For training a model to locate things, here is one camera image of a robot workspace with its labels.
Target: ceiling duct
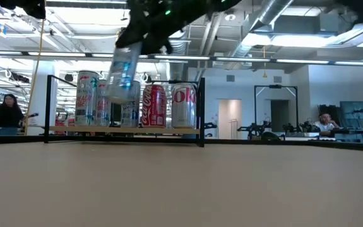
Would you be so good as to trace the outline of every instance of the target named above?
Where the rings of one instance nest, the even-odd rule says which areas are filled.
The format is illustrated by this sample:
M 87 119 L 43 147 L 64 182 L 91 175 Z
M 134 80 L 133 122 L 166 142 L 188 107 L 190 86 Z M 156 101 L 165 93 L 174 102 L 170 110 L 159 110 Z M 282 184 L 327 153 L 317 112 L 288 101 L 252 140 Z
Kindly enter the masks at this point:
M 187 43 L 183 41 L 187 37 L 187 33 L 185 30 L 176 32 L 175 34 L 171 35 L 170 41 L 171 46 L 173 47 L 174 55 L 185 55 L 187 50 Z M 184 69 L 184 63 L 169 63 L 170 65 L 170 79 L 171 80 L 178 80 L 178 81 L 188 81 L 188 73 L 182 73 Z
M 237 48 L 231 53 L 231 57 L 244 57 L 251 49 L 245 40 L 250 39 L 250 32 L 261 28 L 265 25 L 274 23 L 279 16 L 292 4 L 294 0 L 264 0 L 261 9 L 255 11 L 246 18 L 243 30 L 245 37 Z

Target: table surface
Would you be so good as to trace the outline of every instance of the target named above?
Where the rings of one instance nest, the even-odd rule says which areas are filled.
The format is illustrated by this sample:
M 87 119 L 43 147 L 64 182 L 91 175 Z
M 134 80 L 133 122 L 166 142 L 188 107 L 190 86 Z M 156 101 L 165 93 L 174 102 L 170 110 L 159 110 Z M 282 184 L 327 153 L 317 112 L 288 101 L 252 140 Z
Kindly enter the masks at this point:
M 363 152 L 0 144 L 0 227 L 360 227 Z

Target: ceiling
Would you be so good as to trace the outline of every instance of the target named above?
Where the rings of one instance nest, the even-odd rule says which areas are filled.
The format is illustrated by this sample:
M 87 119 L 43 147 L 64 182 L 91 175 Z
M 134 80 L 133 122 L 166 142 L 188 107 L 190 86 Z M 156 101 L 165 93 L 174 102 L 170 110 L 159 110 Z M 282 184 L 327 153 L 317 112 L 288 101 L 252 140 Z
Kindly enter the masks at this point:
M 47 20 L 44 25 L 43 47 L 44 52 L 88 52 L 88 53 L 112 53 L 116 41 L 115 34 L 121 27 L 129 23 L 129 10 L 124 1 L 120 0 L 50 0 L 47 1 Z M 187 55 L 222 54 L 228 56 L 244 39 L 242 26 L 247 15 L 261 9 L 261 0 L 243 0 L 227 13 L 215 15 L 211 23 L 203 16 L 186 27 L 186 34 L 178 40 L 186 43 Z M 298 19 L 309 18 L 314 20 L 320 14 L 337 14 L 342 9 L 332 0 L 295 0 L 282 14 L 281 19 L 296 16 Z M 227 21 L 226 15 L 233 14 L 234 20 Z M 40 47 L 41 21 L 27 16 L 24 10 L 17 8 L 14 11 L 0 8 L 0 26 L 5 28 L 5 34 L 0 36 L 0 50 L 38 51 Z M 206 28 L 210 32 L 204 39 Z M 303 48 L 281 47 L 275 45 L 254 46 L 247 53 L 253 57 L 278 57 L 286 59 L 334 59 L 360 60 L 363 59 L 363 49 L 357 47 L 347 48 Z M 0 58 L 0 85 L 21 84 L 11 81 L 6 77 L 6 70 L 10 70 L 31 79 L 33 60 Z M 77 61 L 76 59 L 56 61 L 63 78 L 67 73 L 87 69 L 106 73 L 110 62 Z M 189 66 L 196 66 L 196 62 L 190 62 Z M 139 63 L 138 75 L 148 73 L 156 78 L 167 79 L 167 67 L 163 62 Z M 264 67 L 263 63 L 253 63 L 251 66 L 241 64 L 224 64 L 225 69 L 252 69 Z M 269 64 L 268 69 L 282 69 L 289 72 L 297 66 L 289 64 Z M 16 93 L 26 98 L 28 88 L 0 88 L 0 94 Z M 61 91 L 59 95 L 73 96 L 74 91 Z

